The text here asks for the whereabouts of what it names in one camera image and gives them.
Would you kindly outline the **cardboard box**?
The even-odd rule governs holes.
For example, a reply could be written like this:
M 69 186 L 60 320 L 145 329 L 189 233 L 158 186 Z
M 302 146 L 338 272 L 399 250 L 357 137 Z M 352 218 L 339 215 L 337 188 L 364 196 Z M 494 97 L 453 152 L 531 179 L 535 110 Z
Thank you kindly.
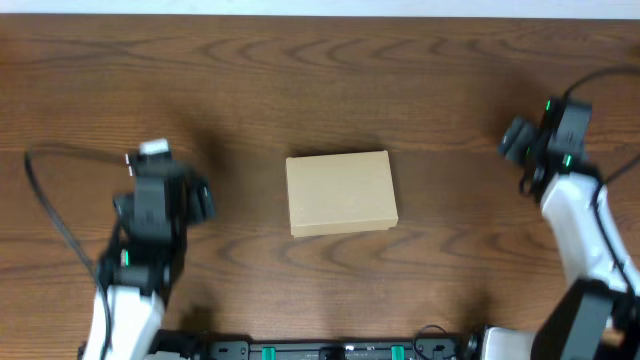
M 399 216 L 386 150 L 286 159 L 291 235 L 388 230 Z

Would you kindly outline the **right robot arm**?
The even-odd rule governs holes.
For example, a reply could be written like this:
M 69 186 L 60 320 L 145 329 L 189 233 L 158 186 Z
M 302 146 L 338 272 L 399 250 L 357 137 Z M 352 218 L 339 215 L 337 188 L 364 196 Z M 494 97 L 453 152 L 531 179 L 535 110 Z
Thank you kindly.
M 516 117 L 500 153 L 524 170 L 522 194 L 549 224 L 568 290 L 536 332 L 489 326 L 468 359 L 636 359 L 639 271 L 617 230 L 600 171 L 586 157 L 592 108 L 552 97 L 540 124 Z

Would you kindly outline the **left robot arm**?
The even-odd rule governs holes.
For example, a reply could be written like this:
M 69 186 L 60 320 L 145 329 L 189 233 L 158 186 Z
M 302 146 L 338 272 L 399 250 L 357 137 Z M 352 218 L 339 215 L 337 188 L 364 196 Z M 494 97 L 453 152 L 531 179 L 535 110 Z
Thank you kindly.
M 127 156 L 134 190 L 117 196 L 99 258 L 85 359 L 143 359 L 184 269 L 187 230 L 215 215 L 208 180 L 168 150 Z

